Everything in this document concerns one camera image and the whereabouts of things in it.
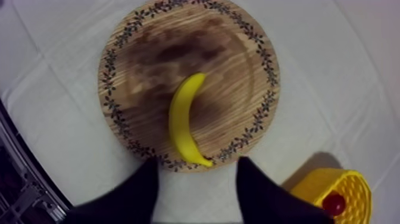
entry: white tablecloth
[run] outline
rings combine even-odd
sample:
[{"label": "white tablecloth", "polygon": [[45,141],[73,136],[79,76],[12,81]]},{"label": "white tablecloth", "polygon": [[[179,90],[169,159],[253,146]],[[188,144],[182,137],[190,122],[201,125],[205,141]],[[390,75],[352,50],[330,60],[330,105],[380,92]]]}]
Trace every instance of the white tablecloth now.
[{"label": "white tablecloth", "polygon": [[[250,157],[282,183],[313,154],[328,152],[344,168],[361,171],[376,189],[398,161],[399,120],[337,3],[234,2],[262,25],[281,68],[275,119]],[[1,100],[34,155],[73,204],[113,189],[141,164],[104,120],[97,69],[115,25],[142,3],[5,0],[0,8]],[[154,220],[241,221],[235,172],[235,164],[207,173],[161,171]],[[391,211],[390,221],[399,220],[396,209]],[[391,223],[384,218],[375,219]]]}]

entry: yellow plastic container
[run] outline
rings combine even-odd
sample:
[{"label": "yellow plastic container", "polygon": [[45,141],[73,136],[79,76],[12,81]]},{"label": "yellow plastic container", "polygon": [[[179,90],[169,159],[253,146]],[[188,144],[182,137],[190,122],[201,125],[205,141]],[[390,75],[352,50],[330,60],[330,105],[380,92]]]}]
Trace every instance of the yellow plastic container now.
[{"label": "yellow plastic container", "polygon": [[332,191],[346,200],[346,209],[335,216],[336,223],[368,224],[371,218],[372,199],[367,181],[357,171],[342,169],[316,169],[290,192],[317,207]]}]

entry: round wooden board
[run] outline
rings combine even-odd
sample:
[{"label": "round wooden board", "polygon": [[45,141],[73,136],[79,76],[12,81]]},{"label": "round wooden board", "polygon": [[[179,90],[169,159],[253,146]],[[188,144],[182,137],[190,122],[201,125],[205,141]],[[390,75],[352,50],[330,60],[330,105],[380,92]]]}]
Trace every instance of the round wooden board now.
[{"label": "round wooden board", "polygon": [[168,134],[177,87],[203,72],[190,111],[201,153],[218,166],[262,137],[276,110],[279,67],[261,26],[230,1],[152,1],[126,16],[99,66],[102,111],[112,131],[142,159],[156,155],[175,172],[208,170],[181,159]]}]

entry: yellow banana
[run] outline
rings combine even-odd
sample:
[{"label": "yellow banana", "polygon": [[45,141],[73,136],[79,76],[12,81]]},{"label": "yellow banana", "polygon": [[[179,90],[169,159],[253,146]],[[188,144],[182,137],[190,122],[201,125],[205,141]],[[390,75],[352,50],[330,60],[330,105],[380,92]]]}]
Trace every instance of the yellow banana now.
[{"label": "yellow banana", "polygon": [[190,106],[204,79],[203,73],[197,73],[179,86],[170,106],[169,130],[170,138],[184,160],[211,167],[212,161],[206,160],[200,154],[189,128]]}]

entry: red cherry tomato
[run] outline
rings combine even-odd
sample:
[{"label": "red cherry tomato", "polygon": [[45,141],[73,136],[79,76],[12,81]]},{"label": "red cherry tomato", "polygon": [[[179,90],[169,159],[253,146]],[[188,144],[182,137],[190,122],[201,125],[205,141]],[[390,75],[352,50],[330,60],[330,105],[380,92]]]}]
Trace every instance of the red cherry tomato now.
[{"label": "red cherry tomato", "polygon": [[346,209],[346,200],[337,192],[332,192],[322,201],[322,208],[331,215],[338,216]]}]

